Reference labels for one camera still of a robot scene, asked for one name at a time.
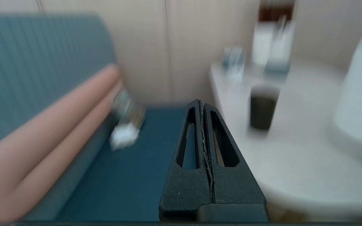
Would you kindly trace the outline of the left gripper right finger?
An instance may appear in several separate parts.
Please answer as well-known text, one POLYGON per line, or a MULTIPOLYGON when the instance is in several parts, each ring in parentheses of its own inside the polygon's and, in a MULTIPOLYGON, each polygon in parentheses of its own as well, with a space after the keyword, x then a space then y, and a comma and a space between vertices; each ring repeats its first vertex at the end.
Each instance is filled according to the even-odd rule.
POLYGON ((265 204, 266 198, 220 112, 205 104, 204 121, 215 203, 265 204))

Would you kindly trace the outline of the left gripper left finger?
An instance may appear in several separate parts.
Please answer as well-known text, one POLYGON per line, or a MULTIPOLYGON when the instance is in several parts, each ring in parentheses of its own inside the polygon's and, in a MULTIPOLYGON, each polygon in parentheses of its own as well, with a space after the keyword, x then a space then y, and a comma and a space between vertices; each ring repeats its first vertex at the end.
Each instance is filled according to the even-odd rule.
POLYGON ((159 203, 161 221, 268 222, 265 204, 215 203, 207 150, 204 105, 195 99, 187 105, 177 144, 159 203))

